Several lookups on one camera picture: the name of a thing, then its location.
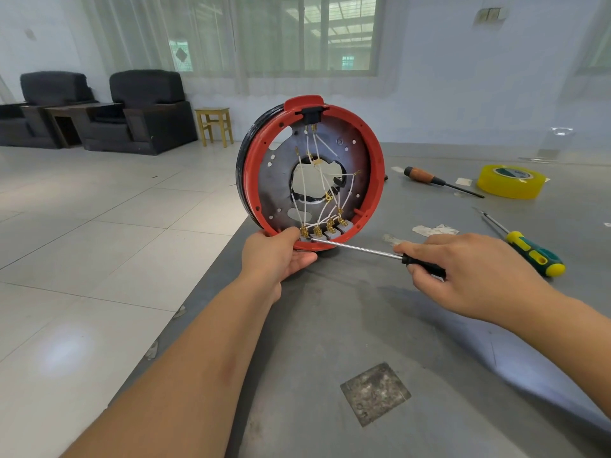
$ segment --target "black cable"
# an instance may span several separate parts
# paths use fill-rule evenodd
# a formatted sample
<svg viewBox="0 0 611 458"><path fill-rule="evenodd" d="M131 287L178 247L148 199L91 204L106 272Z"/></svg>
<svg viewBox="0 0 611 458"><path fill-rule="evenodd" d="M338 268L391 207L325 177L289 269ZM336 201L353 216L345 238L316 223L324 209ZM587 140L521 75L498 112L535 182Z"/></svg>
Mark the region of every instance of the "black cable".
<svg viewBox="0 0 611 458"><path fill-rule="evenodd" d="M265 111L265 113L263 113L261 117L256 120L255 123L253 123L253 125L250 127L250 129L244 136L244 139L242 140L242 144L240 145L240 150L238 152L238 159L235 163L235 185L238 188L240 200L242 201L242 205L246 209L246 212L248 212L252 220L258 226L261 226L261 224L258 222L255 217L255 214L252 212L252 209L248 205L248 202L246 201L246 195L244 193L244 163L246 162L246 156L248 154L248 150L250 149L250 144L252 143L256 134L259 133L259 131L261 131L263 127L265 127L265 125L267 125L267 123L273 119L273 117L281 113L281 111L283 110L284 104L279 104L276 107L272 107L268 111Z"/></svg>

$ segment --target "metal plate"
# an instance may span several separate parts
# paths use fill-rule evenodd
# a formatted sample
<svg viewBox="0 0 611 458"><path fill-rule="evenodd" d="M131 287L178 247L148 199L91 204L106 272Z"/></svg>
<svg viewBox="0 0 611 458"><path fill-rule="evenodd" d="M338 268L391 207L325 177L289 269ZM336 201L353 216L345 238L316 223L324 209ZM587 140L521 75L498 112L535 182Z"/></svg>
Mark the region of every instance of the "metal plate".
<svg viewBox="0 0 611 458"><path fill-rule="evenodd" d="M353 377L340 388L363 427L411 397L386 362Z"/></svg>
<svg viewBox="0 0 611 458"><path fill-rule="evenodd" d="M299 149L301 158L306 156L306 125L303 121L296 122L292 127L293 134L287 138L277 149L269 149L259 168L259 198L261 200L262 213L271 227L275 230L285 230L290 226L300 226L299 221L291 219L286 213L294 207L291 199L291 175L298 164L295 154L295 146ZM316 154L312 138L312 131L309 128L309 150L311 154ZM325 116L317 125L317 134L329 145L337 154L332 154L325 145L318 142L320 157L327 163L337 161L344 168L345 173L361 173L355 177L355 184L352 194L344 206L343 217L350 220L354 217L354 209L362 205L363 199L369 186L370 178L370 159L369 152L361 133L350 123L341 119ZM339 196L345 199L348 195L351 177L345 177L347 182L339 189ZM296 199L299 210L303 210L303 201ZM325 202L308 202L308 213L312 214L312 221L315 221Z"/></svg>

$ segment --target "screwdriver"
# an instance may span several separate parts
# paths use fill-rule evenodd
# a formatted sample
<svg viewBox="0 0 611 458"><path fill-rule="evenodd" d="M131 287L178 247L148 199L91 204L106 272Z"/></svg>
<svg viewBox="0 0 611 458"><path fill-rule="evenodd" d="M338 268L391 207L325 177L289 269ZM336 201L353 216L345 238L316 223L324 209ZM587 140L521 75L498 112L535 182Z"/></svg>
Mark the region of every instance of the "screwdriver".
<svg viewBox="0 0 611 458"><path fill-rule="evenodd" d="M318 238L314 238L313 236L310 236L310 239L312 239L313 241L316 241L316 242L326 242L326 243L329 243L329 244L333 244L333 246L345 247L347 249L357 250L357 251L360 251L360 252L367 252L368 254L374 254L374 255L379 255L379 256L382 256L382 257L388 257L390 259L400 260L401 263L405 264L405 265L409 265L409 264L420 265L422 268L424 268L430 274L435 275L436 277L439 277L439 278L443 278L443 279L446 278L446 270L441 268L439 265L432 264L431 262L425 262L425 261L422 261L422 260L414 259L413 257L410 257L407 254L403 254L403 256L395 255L395 254L389 254L387 252L382 252L382 251L378 251L378 250L365 249L364 247L349 246L349 245L341 243L341 242L329 241L327 239L318 239Z"/></svg>
<svg viewBox="0 0 611 458"><path fill-rule="evenodd" d="M417 167L406 167L403 173L405 174L405 176L409 176L412 180L419 181L420 183L426 183L429 185L434 184L439 186L449 186L450 188L457 189L464 193L472 194L473 196L477 196L478 198L485 198L485 196L482 196L481 194L474 193L472 191L469 191L468 189L464 189L459 186L446 183L446 180L442 180L441 178L431 175L429 172L423 169L418 169Z"/></svg>
<svg viewBox="0 0 611 458"><path fill-rule="evenodd" d="M559 277L565 272L566 266L556 254L524 238L524 235L519 231L509 231L485 212L480 210L478 212L507 233L505 240L508 244L524 257L537 270L539 275L542 277Z"/></svg>

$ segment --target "forearm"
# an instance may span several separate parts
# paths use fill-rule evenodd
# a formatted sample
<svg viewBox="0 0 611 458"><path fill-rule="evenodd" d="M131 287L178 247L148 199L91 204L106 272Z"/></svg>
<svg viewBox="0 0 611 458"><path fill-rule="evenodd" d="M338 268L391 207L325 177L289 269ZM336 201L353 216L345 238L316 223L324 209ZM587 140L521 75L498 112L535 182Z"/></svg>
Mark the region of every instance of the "forearm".
<svg viewBox="0 0 611 458"><path fill-rule="evenodd" d="M507 328L571 377L611 418L611 319L554 292Z"/></svg>
<svg viewBox="0 0 611 458"><path fill-rule="evenodd" d="M65 457L223 456L270 306L269 289L239 277Z"/></svg>

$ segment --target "black leather armchair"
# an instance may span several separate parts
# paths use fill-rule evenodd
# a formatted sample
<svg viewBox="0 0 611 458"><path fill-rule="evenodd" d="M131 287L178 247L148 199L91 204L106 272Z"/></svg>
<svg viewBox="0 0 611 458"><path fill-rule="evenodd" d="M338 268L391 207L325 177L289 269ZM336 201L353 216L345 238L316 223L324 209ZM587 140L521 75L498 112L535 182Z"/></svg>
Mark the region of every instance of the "black leather armchair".
<svg viewBox="0 0 611 458"><path fill-rule="evenodd" d="M32 72L21 76L26 103L0 106L0 145L61 148L46 107L95 102L83 74Z"/></svg>
<svg viewBox="0 0 611 458"><path fill-rule="evenodd" d="M74 109L86 149L154 156L197 139L179 73L119 72L110 86L114 103Z"/></svg>

